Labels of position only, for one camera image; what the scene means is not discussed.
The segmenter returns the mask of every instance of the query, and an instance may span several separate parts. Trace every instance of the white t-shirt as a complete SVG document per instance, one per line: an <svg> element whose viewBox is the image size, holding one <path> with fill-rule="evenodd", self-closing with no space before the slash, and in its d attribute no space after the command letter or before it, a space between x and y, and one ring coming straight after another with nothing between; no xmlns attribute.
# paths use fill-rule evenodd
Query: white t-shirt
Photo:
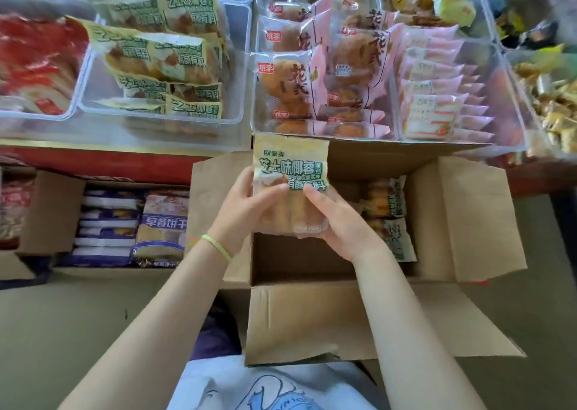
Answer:
<svg viewBox="0 0 577 410"><path fill-rule="evenodd" d="M390 410L350 362L245 367L242 355L188 362L168 410Z"/></svg>

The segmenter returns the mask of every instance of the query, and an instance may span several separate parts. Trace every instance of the hand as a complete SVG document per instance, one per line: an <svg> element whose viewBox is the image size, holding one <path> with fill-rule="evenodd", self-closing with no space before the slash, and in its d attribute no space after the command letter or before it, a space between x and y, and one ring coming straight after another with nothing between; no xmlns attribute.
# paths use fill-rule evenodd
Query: hand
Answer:
<svg viewBox="0 0 577 410"><path fill-rule="evenodd" d="M307 184L303 192L328 219L329 228L318 237L324 239L345 260L355 264L363 253L371 252L374 248L386 247L361 215L337 193L335 188L329 187L327 194L323 194Z"/></svg>
<svg viewBox="0 0 577 410"><path fill-rule="evenodd" d="M263 212L289 191L288 184L270 187L252 195L252 167L245 168L228 192L208 235L231 255L236 255L244 239L254 230Z"/></svg>

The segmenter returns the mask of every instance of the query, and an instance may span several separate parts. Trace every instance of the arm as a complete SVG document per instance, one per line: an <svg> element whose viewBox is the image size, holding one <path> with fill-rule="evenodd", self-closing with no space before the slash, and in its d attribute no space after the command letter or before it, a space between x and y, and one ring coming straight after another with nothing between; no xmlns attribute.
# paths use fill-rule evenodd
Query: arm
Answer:
<svg viewBox="0 0 577 410"><path fill-rule="evenodd" d="M208 234L234 255L286 184L257 196L252 168L228 193ZM228 262L201 240L124 333L61 404L61 410L165 409L189 360Z"/></svg>
<svg viewBox="0 0 577 410"><path fill-rule="evenodd" d="M331 193L332 200L305 187L307 197L328 218L330 228L322 237L355 267L392 410L484 410L385 242L343 198Z"/></svg>

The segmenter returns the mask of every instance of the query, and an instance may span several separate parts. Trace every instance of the tiled floor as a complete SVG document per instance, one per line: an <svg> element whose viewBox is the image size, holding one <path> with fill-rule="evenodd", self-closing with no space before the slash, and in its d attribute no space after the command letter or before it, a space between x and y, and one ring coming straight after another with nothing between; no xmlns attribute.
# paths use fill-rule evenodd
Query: tiled floor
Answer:
<svg viewBox="0 0 577 410"><path fill-rule="evenodd" d="M527 358L459 359L489 410L569 410L577 402L577 290L547 196L518 199L529 270L466 294ZM0 408L54 409L162 285L159 278L59 275L0 292ZM230 293L238 314L246 293ZM378 372L376 362L369 368Z"/></svg>

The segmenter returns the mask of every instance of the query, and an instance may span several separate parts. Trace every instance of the finger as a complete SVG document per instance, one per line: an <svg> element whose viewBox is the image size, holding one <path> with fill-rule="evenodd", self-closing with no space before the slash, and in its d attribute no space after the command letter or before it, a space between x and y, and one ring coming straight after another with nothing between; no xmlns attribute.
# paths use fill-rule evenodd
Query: finger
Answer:
<svg viewBox="0 0 577 410"><path fill-rule="evenodd" d="M278 184L274 187L267 187L257 195L249 198L250 205L256 211L264 211L273 203L277 202L282 196L286 196L288 192L288 184Z"/></svg>
<svg viewBox="0 0 577 410"><path fill-rule="evenodd" d="M343 199L343 197L339 194L339 192L336 191L336 188L333 187L332 185L329 186L327 189L327 196L329 196L335 202L348 204L348 202Z"/></svg>
<svg viewBox="0 0 577 410"><path fill-rule="evenodd" d="M252 194L252 182L255 175L255 169L252 166L245 167L241 174L238 175L233 189L237 191L241 197L247 198Z"/></svg>
<svg viewBox="0 0 577 410"><path fill-rule="evenodd" d="M331 198L319 190L316 190L313 186L307 184L303 188L303 193L307 196L308 200L321 211L322 214L329 217L333 208L335 208L335 202L331 201Z"/></svg>

